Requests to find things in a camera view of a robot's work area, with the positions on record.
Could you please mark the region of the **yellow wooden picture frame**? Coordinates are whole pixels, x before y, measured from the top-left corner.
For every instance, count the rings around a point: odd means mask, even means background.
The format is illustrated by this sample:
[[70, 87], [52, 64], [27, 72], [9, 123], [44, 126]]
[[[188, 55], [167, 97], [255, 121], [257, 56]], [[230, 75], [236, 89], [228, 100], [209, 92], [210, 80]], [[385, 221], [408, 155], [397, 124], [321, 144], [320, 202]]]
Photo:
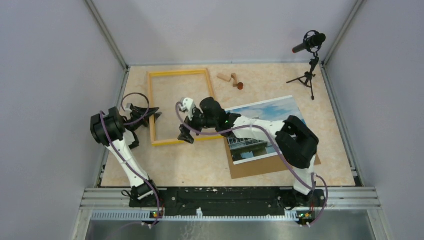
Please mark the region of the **yellow wooden picture frame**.
[[[149, 99], [149, 105], [154, 106], [154, 97], [153, 97], [153, 84], [152, 84], [152, 78], [153, 77], [172, 77], [172, 76], [186, 76], [186, 75], [204, 75], [206, 84], [208, 87], [208, 93], [210, 97], [215, 98], [215, 92], [212, 86], [211, 78], [210, 78], [210, 72], [207, 68], [201, 68], [201, 69], [187, 69], [187, 70], [171, 70], [171, 71], [149, 71], [146, 74], [147, 77], [147, 87], [148, 87], [148, 99]], [[193, 112], [193, 109], [195, 107], [195, 102], [191, 99], [186, 100], [183, 98], [183, 100], [180, 100], [176, 104], [176, 115], [177, 117], [180, 116], [180, 107], [184, 111], [187, 111], [189, 114]], [[156, 138], [156, 120], [154, 116], [151, 116], [149, 118], [149, 127], [150, 127], [150, 140], [151, 145], [154, 147], [158, 146], [165, 146], [165, 145], [173, 145], [173, 144], [181, 144], [183, 141], [178, 139], [166, 139], [166, 140], [157, 140]]]

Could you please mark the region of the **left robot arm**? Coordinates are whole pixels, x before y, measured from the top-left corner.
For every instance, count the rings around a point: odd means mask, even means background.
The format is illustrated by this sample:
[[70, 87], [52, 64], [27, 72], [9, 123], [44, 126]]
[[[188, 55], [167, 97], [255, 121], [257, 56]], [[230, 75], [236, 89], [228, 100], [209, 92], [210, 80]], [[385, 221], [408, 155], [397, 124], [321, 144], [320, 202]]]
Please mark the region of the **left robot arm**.
[[110, 108], [108, 114], [101, 111], [91, 116], [89, 128], [94, 140], [115, 156], [126, 173], [130, 184], [130, 206], [135, 208], [146, 204], [159, 209], [161, 194], [131, 149], [139, 146], [138, 137], [126, 128], [124, 117], [117, 107]]

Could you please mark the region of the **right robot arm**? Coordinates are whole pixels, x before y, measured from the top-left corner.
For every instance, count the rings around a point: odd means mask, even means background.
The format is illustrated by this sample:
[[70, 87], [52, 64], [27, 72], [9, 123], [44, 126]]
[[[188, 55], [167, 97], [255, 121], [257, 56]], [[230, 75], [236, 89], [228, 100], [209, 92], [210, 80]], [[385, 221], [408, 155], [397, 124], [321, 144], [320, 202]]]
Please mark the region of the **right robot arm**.
[[226, 112], [213, 98], [203, 99], [199, 107], [185, 97], [175, 105], [181, 121], [178, 140], [194, 143], [196, 135], [253, 139], [271, 144], [283, 164], [295, 177], [293, 200], [299, 206], [313, 207], [316, 189], [314, 165], [319, 138], [297, 116], [285, 120], [260, 120]]

